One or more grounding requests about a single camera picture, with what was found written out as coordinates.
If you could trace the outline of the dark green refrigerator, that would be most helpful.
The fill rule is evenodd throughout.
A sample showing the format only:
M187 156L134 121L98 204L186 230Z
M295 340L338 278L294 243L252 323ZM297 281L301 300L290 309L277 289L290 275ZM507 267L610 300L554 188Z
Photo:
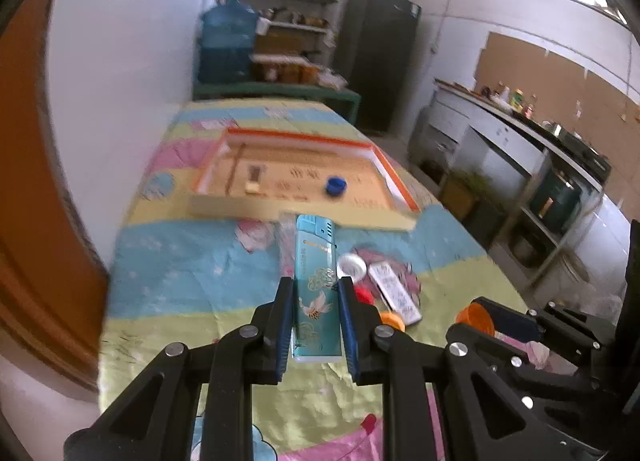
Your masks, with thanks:
M416 39L422 8L409 0L348 0L332 68L360 95L356 126L390 128Z

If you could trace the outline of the green low bench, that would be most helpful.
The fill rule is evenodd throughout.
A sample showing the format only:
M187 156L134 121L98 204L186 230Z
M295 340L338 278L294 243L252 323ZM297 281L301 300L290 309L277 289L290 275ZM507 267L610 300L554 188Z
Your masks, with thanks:
M203 84L195 81L192 86L192 99L244 97L285 97L315 100L324 103L341 103L345 108L340 111L341 116L352 125L356 124L361 97L347 88L335 91L333 88L322 88L319 85L268 83L268 82L238 82L222 84Z

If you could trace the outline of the dark orange bottle cap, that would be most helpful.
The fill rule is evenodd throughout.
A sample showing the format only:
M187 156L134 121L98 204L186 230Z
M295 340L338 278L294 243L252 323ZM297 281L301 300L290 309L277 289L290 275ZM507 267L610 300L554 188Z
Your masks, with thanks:
M496 327L487 309L480 303L473 302L465 306L456 317L457 323L469 325L476 331L495 337Z

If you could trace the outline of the teal bird lighter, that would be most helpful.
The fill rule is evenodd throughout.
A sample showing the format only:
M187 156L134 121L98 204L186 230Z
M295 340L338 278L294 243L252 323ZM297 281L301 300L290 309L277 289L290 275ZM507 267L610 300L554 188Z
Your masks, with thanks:
M295 221L293 358L331 363L342 356L333 223L317 215Z

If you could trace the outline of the white cartoon lighter box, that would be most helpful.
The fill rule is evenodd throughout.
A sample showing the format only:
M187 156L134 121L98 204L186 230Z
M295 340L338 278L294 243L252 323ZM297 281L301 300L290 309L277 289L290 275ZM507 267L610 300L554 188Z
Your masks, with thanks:
M373 263L369 266L368 272L387 306L401 317L405 325L414 325L422 319L419 308L389 262Z

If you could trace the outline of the light orange bottle cap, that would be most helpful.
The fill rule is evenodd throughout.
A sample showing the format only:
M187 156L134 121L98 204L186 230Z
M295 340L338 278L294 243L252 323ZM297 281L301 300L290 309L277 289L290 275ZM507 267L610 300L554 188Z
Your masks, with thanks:
M388 325L390 328L401 332L406 331L405 322L402 320L401 316L394 311L380 311L378 314L380 315L383 325Z

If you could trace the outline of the shallow orange cardboard box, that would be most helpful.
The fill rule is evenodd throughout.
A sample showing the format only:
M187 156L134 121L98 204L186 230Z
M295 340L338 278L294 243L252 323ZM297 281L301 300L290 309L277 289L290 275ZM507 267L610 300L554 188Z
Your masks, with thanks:
M263 166L262 193L247 195L249 166ZM344 195L326 194L343 177ZM419 204L383 151L367 142L303 133L231 128L210 146L189 194L206 218L275 222L282 212L318 215L344 227L408 231Z

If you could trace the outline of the brown wooden door frame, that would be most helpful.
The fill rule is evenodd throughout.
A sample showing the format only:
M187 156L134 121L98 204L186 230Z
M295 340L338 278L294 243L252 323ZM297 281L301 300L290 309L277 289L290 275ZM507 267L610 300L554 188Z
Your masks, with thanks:
M107 273L66 194L52 135L52 2L24 0L1 36L1 328L95 392Z

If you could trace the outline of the grey kitchen counter cabinet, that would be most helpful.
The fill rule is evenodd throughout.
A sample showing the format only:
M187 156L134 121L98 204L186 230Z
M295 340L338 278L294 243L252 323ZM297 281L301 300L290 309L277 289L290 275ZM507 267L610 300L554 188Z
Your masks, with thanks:
M409 162L526 302L620 316L630 223L550 137L438 83L411 136Z

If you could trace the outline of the blue bottle cap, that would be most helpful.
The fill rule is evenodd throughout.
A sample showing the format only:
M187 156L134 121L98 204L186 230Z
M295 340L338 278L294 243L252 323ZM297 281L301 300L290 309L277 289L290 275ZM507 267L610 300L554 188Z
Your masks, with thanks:
M338 198L346 192L347 183L345 178L331 176L326 180L326 194L332 198Z

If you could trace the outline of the blue water jug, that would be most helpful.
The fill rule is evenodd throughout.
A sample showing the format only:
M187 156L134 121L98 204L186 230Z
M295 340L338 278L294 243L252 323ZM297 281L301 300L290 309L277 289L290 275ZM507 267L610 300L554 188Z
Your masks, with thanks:
M202 15L198 80L236 83L250 75L258 13L240 0L213 6Z

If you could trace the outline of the gold brown lighter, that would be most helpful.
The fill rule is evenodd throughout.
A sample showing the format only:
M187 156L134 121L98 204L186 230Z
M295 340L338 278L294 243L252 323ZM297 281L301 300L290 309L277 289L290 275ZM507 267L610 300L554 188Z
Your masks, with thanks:
M248 167L247 180L245 182L247 195L260 195L262 193L262 172L264 172L263 166Z

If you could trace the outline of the red bottle cap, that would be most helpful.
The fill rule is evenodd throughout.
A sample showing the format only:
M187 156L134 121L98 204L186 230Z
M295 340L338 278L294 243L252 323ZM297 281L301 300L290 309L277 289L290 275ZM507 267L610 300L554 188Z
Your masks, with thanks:
M369 304L369 305L375 304L375 298L367 288L362 288L362 287L359 287L359 285L356 285L354 290L355 290L356 298L360 303Z

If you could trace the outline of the white bottle cap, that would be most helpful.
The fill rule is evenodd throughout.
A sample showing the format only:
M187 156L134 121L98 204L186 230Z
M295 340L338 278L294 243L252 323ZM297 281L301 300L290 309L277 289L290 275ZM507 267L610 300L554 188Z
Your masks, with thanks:
M359 255L346 253L337 258L336 271L338 279L349 277L352 279L352 283L357 285L367 276L368 266Z

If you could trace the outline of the colourful cartoon quilt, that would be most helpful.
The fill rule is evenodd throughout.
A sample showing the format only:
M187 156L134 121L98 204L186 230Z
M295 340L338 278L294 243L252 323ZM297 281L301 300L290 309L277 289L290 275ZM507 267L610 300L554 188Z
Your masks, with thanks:
M277 228L194 218L191 186L225 129L296 132L359 140L339 114L303 100L218 100L177 114L146 170L117 240L99 356L99 405L108 407L171 342L213 343L271 301L281 277ZM337 249L401 262L418 291L414 340L440 345L459 311L480 296L519 311L524 302L463 226L412 176L421 206L409 233L340 229ZM281 384L253 393L259 460L377 460L382 397L352 383L342 361L296 363Z

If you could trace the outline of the clear patterned lighter box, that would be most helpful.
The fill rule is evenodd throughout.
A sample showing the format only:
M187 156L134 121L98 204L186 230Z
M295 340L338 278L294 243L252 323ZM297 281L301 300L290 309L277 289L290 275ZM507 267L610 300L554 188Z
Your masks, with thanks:
M279 216L277 237L279 247L280 275L295 279L297 215L282 212Z

